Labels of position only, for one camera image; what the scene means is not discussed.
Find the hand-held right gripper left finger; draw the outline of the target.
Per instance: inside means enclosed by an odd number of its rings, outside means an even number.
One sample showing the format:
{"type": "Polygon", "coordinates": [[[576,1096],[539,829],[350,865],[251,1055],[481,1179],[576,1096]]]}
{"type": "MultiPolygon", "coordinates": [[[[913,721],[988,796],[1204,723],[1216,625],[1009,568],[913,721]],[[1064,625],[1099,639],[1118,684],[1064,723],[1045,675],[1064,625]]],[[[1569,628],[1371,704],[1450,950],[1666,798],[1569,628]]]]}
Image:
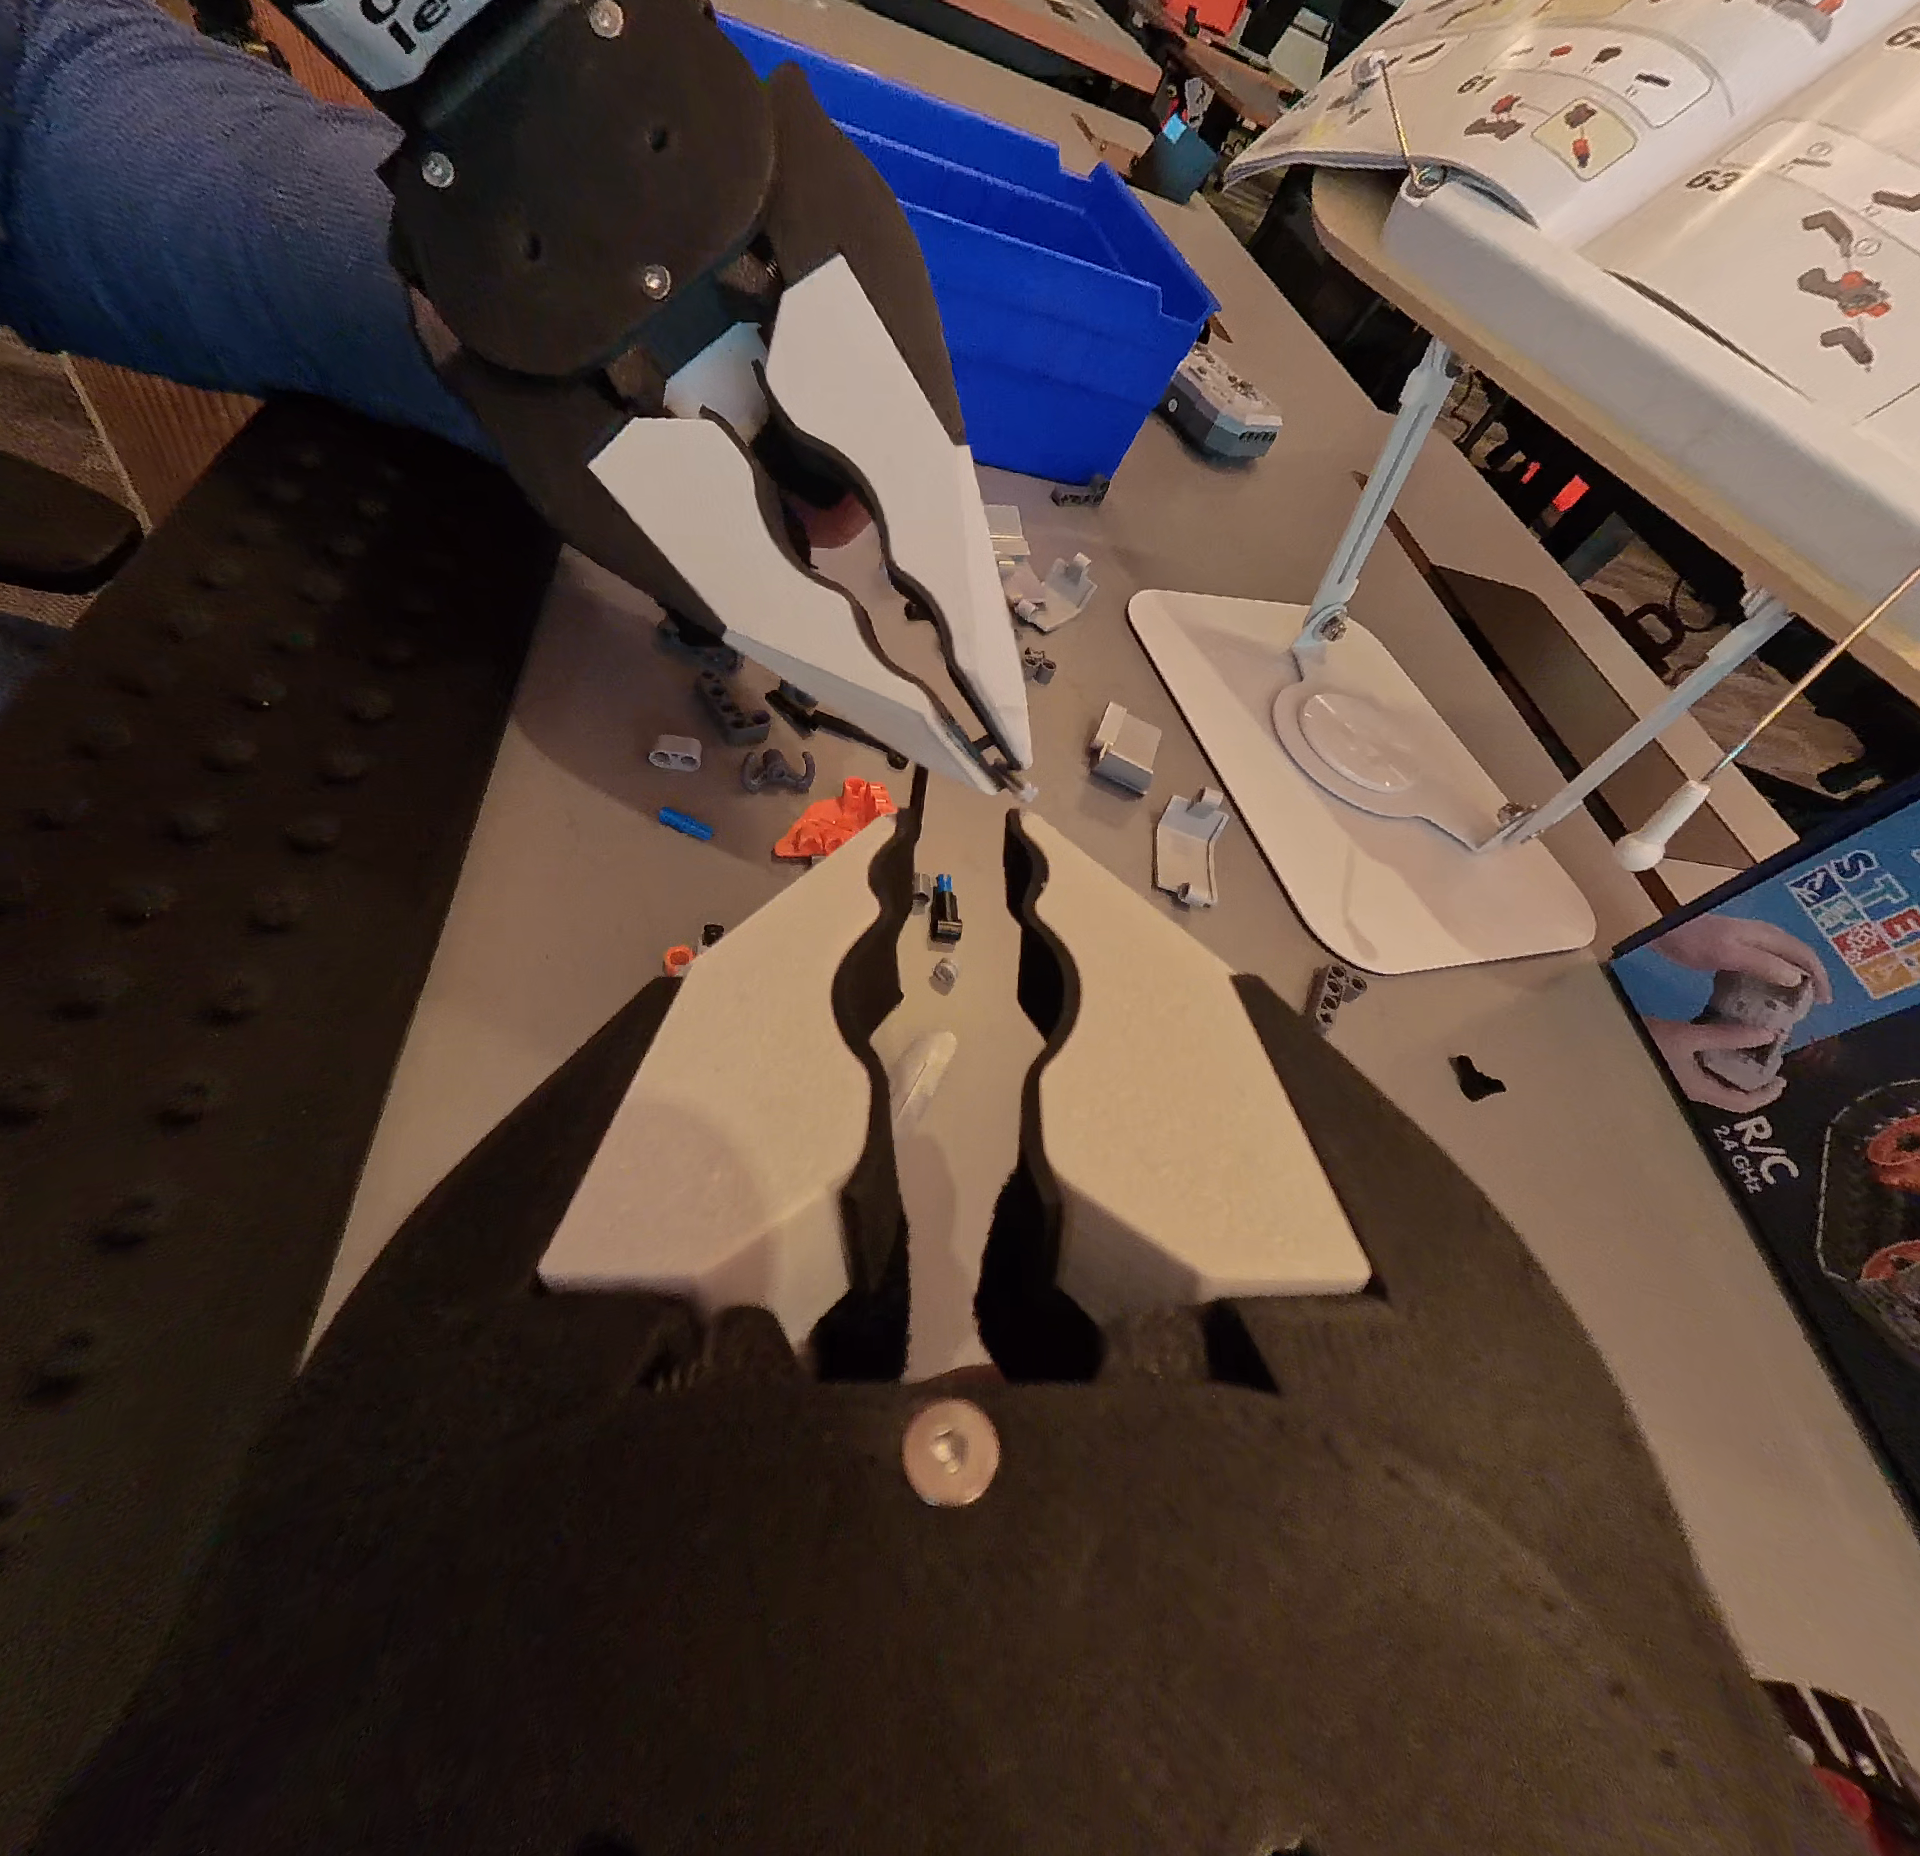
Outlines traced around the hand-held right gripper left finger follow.
{"type": "Polygon", "coordinates": [[[908,1223],[877,1026],[921,817],[863,828],[688,976],[554,1227],[551,1292],[761,1309],[821,1378],[900,1378],[908,1223]]]}

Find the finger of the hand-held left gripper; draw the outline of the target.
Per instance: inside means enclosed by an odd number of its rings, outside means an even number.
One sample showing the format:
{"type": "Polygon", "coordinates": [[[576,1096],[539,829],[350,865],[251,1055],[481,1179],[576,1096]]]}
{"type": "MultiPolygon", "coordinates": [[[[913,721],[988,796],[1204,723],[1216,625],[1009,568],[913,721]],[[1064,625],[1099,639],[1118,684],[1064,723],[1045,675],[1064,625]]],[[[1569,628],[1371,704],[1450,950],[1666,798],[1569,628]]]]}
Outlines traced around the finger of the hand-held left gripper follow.
{"type": "Polygon", "coordinates": [[[770,331],[732,325],[665,381],[673,416],[726,416],[748,442],[786,442],[846,480],[868,511],[890,576],[939,631],[939,666],[1010,772],[1033,767],[1017,639],[1004,605],[972,450],[935,410],[882,322],[908,284],[908,336],[946,365],[918,263],[863,280],[838,253],[782,284],[770,331]]]}
{"type": "Polygon", "coordinates": [[[683,576],[718,640],[908,761],[1001,787],[928,684],[877,646],[863,605],[799,561],[770,479],[726,425],[636,416],[588,475],[683,576]]]}

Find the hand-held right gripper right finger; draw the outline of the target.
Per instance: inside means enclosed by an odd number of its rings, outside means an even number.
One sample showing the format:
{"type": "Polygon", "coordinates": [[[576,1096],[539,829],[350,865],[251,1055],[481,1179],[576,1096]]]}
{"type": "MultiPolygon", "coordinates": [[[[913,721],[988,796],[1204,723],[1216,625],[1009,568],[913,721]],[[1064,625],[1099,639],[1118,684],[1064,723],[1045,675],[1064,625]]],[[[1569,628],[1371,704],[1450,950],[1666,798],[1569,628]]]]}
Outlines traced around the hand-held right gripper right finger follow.
{"type": "Polygon", "coordinates": [[[1130,1322],[1368,1288],[1245,982],[1040,817],[1001,869],[1040,1052],[972,1292],[991,1363],[1092,1378],[1130,1322]]]}

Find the person's left forearm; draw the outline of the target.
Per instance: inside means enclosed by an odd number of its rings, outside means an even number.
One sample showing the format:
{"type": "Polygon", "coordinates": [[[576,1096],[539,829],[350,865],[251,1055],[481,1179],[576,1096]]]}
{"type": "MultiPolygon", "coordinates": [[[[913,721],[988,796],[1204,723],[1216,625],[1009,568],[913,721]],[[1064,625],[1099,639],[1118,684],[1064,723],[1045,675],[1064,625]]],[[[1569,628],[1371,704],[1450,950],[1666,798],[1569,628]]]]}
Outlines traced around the person's left forearm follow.
{"type": "Polygon", "coordinates": [[[2,0],[2,327],[498,461],[389,263],[395,143],[154,0],[2,0]]]}

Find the blue storage bin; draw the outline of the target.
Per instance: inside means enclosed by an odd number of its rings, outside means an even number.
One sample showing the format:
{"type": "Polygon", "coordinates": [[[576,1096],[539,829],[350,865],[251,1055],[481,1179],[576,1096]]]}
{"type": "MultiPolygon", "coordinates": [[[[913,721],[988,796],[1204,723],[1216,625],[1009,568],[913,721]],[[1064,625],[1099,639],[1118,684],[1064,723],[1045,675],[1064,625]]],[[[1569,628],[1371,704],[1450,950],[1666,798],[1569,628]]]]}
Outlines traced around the blue storage bin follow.
{"type": "Polygon", "coordinates": [[[918,240],[978,466],[1114,479],[1219,309],[1114,166],[770,27],[718,18],[760,74],[794,64],[918,240]]]}

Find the light grey curved blade panel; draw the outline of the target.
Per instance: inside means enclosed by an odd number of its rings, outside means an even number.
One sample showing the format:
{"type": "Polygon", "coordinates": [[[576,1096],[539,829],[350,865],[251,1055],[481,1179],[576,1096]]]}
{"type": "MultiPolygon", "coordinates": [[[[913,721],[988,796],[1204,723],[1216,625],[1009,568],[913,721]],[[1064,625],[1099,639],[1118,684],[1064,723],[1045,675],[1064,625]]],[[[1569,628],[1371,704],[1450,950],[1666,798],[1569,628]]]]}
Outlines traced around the light grey curved blade panel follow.
{"type": "Polygon", "coordinates": [[[893,1145],[908,1139],[935,1096],[959,1038],[951,1030],[918,1034],[886,1068],[890,1134],[893,1145]]]}

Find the black axle with connectors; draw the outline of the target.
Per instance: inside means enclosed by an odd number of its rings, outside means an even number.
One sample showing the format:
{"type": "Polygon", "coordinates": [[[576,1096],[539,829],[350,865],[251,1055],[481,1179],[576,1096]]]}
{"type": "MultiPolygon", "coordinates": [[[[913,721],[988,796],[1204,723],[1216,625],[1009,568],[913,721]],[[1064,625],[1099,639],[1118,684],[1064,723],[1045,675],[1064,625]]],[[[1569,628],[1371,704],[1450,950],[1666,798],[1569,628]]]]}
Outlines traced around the black axle with connectors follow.
{"type": "Polygon", "coordinates": [[[852,721],[826,711],[805,692],[794,692],[794,686],[780,684],[780,686],[764,692],[761,703],[802,736],[826,734],[826,736],[838,736],[838,740],[852,740],[852,743],[863,743],[863,749],[877,751],[890,770],[908,770],[905,751],[890,749],[886,740],[878,740],[877,734],[856,728],[852,721]]]}

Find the light grey curved shell panel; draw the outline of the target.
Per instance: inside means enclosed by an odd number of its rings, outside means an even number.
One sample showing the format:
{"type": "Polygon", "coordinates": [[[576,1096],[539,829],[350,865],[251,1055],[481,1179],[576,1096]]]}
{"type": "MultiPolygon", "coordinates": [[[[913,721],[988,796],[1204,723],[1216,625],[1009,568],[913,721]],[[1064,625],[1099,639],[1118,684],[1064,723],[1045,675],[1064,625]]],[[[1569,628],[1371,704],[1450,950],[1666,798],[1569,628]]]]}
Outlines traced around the light grey curved shell panel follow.
{"type": "Polygon", "coordinates": [[[1017,625],[1033,634],[1054,634],[1083,616],[1096,596],[1092,562],[1085,552],[1062,556],[1040,571],[1029,556],[1001,562],[1001,591],[1017,625]]]}

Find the light grey curved fender panel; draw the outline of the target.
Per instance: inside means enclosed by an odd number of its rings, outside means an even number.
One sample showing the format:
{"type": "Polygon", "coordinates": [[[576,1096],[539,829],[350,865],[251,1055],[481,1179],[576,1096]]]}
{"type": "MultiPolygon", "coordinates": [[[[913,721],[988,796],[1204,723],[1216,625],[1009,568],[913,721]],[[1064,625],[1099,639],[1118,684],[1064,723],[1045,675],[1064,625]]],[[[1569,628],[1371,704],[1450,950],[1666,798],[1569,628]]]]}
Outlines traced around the light grey curved fender panel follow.
{"type": "Polygon", "coordinates": [[[1216,908],[1216,850],[1230,824],[1231,812],[1219,787],[1173,796],[1155,829],[1155,892],[1180,908],[1216,908]]]}

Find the orange angled panel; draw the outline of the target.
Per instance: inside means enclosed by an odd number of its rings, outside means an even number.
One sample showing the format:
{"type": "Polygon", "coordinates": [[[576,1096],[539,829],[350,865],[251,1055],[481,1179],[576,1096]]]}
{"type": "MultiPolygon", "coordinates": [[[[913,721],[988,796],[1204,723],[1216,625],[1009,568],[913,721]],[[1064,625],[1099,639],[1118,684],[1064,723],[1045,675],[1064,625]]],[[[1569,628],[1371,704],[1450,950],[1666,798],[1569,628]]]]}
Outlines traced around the orange angled panel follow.
{"type": "Polygon", "coordinates": [[[819,862],[877,821],[897,817],[886,785],[846,777],[838,796],[811,803],[778,841],[780,862],[819,862]]]}

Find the white book stand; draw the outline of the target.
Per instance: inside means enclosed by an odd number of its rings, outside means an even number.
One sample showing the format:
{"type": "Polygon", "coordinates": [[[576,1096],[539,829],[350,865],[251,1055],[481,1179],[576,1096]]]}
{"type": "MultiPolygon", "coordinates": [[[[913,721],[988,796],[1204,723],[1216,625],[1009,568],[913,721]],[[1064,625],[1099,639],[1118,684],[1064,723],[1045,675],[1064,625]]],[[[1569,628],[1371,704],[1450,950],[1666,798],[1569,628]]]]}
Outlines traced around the white book stand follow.
{"type": "Polygon", "coordinates": [[[1596,914],[1543,834],[1675,728],[1789,619],[1875,639],[1915,670],[1915,461],[1846,425],[1686,316],[1460,183],[1314,178],[1345,270],[1418,316],[1375,475],[1308,603],[1140,591],[1124,616],[1305,926],[1375,976],[1583,950],[1596,914]],[[1353,628],[1359,571],[1470,365],[1754,582],[1729,657],[1637,717],[1536,808],[1496,781],[1353,628]]]}

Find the grey control hub module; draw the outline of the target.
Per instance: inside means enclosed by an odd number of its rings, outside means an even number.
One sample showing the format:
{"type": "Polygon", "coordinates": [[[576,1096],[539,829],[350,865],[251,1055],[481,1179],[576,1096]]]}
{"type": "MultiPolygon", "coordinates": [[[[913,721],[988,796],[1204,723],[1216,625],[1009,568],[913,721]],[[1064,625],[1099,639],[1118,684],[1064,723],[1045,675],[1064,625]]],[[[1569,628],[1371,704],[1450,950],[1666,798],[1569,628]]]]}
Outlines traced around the grey control hub module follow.
{"type": "Polygon", "coordinates": [[[1204,461],[1251,462],[1271,454],[1281,410],[1198,341],[1157,398],[1162,419],[1204,461]]]}

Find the black dimpled mat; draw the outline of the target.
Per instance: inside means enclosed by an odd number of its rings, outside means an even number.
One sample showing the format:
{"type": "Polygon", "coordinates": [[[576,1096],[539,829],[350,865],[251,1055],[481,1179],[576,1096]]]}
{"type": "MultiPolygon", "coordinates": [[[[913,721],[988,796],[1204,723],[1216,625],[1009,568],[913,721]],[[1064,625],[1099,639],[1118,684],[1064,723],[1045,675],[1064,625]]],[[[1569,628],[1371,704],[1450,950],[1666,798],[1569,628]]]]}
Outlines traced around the black dimpled mat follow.
{"type": "Polygon", "coordinates": [[[554,556],[498,466],[266,403],[2,711],[2,1851],[292,1383],[554,556]]]}

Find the printed robot kit box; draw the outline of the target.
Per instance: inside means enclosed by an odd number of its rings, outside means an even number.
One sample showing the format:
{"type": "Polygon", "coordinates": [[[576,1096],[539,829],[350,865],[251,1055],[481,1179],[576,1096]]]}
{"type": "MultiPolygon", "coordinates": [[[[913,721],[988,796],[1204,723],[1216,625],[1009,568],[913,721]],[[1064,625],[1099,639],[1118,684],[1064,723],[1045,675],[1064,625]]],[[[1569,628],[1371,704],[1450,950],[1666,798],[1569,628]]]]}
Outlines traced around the printed robot kit box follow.
{"type": "Polygon", "coordinates": [[[1628,936],[1610,979],[1828,1363],[1915,1464],[1915,781],[1628,936]]]}

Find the instruction manual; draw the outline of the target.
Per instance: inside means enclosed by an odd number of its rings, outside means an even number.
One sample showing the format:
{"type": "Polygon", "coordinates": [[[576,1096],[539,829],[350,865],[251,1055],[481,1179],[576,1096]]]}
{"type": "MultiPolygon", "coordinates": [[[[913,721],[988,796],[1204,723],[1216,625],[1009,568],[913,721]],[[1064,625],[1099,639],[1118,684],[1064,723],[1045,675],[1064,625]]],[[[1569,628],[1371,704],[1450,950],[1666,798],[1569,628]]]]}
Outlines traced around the instruction manual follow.
{"type": "Polygon", "coordinates": [[[1915,454],[1915,0],[1402,0],[1222,185],[1406,164],[1915,454]]]}

